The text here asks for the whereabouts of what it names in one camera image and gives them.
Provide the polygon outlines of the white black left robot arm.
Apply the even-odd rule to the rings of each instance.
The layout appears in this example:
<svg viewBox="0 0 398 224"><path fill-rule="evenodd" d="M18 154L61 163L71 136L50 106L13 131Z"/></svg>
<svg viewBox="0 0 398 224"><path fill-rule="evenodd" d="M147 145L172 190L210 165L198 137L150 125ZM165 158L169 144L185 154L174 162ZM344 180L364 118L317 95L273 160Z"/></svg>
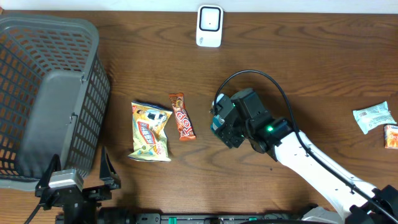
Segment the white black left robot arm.
<svg viewBox="0 0 398 224"><path fill-rule="evenodd" d="M58 207L63 213L56 223L135 223L136 217L126 208L102 207L103 201L112 199L112 191L121 188L105 147L101 149L99 179L103 185L84 188L81 174L76 169L63 170L60 156L53 155L35 187L39 203L25 222L30 223L40 209Z"/></svg>

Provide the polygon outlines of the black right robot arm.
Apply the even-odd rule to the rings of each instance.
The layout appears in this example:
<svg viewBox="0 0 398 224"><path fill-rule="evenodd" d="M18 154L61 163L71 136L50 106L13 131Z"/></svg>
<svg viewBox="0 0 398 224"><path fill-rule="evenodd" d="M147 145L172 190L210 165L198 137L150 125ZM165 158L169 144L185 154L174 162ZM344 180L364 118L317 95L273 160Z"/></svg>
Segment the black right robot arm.
<svg viewBox="0 0 398 224"><path fill-rule="evenodd" d="M328 157L293 122L275 119L256 93L217 96L211 129L229 148L248 140L260 154L293 170L335 209L341 223L397 223L397 189L378 189Z"/></svg>

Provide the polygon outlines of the orange tissue pack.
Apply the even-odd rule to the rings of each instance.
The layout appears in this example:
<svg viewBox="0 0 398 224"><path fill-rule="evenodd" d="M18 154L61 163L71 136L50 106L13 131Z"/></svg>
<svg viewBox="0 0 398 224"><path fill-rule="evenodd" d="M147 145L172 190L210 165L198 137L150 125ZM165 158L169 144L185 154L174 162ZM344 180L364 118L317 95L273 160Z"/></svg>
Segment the orange tissue pack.
<svg viewBox="0 0 398 224"><path fill-rule="evenodd" d="M384 138L386 149L398 149L398 127L396 125L385 125Z"/></svg>

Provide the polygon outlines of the yellow snack bag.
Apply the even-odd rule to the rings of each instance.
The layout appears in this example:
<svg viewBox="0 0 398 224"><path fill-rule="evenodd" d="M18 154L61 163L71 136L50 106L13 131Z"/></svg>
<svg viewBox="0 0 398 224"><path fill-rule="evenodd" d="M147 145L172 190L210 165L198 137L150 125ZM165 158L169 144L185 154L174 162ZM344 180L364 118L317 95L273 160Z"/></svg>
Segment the yellow snack bag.
<svg viewBox="0 0 398 224"><path fill-rule="evenodd" d="M165 125L172 111L161 106L131 102L133 152L128 158L145 162L170 162Z"/></svg>

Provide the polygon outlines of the white barcode scanner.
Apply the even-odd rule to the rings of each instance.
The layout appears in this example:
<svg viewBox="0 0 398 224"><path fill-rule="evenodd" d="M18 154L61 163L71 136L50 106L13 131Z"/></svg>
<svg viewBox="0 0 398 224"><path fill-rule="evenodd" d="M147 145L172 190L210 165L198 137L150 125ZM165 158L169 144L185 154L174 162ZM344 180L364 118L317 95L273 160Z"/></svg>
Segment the white barcode scanner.
<svg viewBox="0 0 398 224"><path fill-rule="evenodd" d="M199 47L218 48L221 45L223 31L221 7L202 5L198 9L196 43Z"/></svg>

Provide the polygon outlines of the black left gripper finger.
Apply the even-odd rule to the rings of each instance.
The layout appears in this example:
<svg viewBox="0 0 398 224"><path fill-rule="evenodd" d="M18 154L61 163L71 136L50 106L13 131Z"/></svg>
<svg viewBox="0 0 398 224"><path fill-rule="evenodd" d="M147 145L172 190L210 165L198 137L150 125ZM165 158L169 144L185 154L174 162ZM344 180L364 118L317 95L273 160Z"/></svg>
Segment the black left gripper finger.
<svg viewBox="0 0 398 224"><path fill-rule="evenodd" d="M114 167L111 164L111 161L108 156L108 152L105 146L101 149L101 162L100 162L100 172L99 178L105 184L119 184L120 177L116 173Z"/></svg>
<svg viewBox="0 0 398 224"><path fill-rule="evenodd" d="M47 170L42 175L42 178L38 181L35 189L39 190L48 187L52 173L60 170L61 170L60 157L58 154L54 154L50 161L49 166L47 167Z"/></svg>

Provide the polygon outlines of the teal mouthwash bottle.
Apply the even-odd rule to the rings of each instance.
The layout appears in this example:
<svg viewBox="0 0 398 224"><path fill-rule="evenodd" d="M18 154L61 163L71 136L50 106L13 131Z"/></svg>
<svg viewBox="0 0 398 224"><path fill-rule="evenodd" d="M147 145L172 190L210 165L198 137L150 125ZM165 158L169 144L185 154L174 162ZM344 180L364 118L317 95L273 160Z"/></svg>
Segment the teal mouthwash bottle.
<svg viewBox="0 0 398 224"><path fill-rule="evenodd" d="M223 93L220 93L216 101L212 102L212 105L215 106L217 103L220 102L220 100L224 97ZM212 124L211 124L211 130L215 132L217 129L219 129L224 123L224 119L220 115L214 115L212 119Z"/></svg>

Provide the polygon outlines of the grey plastic basket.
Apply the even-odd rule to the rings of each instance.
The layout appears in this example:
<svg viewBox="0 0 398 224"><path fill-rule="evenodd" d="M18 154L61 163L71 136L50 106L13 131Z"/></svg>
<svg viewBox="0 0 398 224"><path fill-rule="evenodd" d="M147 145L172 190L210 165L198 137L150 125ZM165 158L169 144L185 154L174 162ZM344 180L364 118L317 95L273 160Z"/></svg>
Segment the grey plastic basket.
<svg viewBox="0 0 398 224"><path fill-rule="evenodd" d="M83 19L1 16L1 187L33 191L58 155L86 177L110 95Z"/></svg>

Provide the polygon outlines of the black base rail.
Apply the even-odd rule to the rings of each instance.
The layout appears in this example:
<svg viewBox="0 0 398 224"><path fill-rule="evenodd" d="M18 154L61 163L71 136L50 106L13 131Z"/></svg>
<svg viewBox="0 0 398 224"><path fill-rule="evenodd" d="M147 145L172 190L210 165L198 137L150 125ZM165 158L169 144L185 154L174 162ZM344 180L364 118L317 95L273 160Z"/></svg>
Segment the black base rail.
<svg viewBox="0 0 398 224"><path fill-rule="evenodd" d="M135 214L136 223L140 224L238 224L244 222L265 223L303 223L299 218L294 218L284 213L267 215L161 215L158 213Z"/></svg>

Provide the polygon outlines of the white teal wipes pack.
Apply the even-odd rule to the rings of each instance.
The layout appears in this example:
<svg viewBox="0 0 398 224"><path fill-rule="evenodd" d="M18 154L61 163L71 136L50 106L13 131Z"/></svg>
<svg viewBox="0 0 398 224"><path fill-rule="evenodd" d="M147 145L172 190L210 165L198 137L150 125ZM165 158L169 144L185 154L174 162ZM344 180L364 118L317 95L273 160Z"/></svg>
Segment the white teal wipes pack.
<svg viewBox="0 0 398 224"><path fill-rule="evenodd" d="M361 110L353 110L353 116L363 134L384 124L397 124L386 101Z"/></svg>

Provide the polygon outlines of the red chocolate bar wrapper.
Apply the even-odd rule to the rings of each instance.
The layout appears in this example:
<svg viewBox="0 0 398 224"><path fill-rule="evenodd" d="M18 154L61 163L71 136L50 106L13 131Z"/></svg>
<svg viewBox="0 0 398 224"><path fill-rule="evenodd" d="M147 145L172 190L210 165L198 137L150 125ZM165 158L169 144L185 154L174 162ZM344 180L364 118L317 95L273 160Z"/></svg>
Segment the red chocolate bar wrapper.
<svg viewBox="0 0 398 224"><path fill-rule="evenodd" d="M197 137L193 131L193 126L188 113L185 108L184 94L183 93L171 93L169 95L172 108L175 115L177 129L179 132L180 141L195 140Z"/></svg>

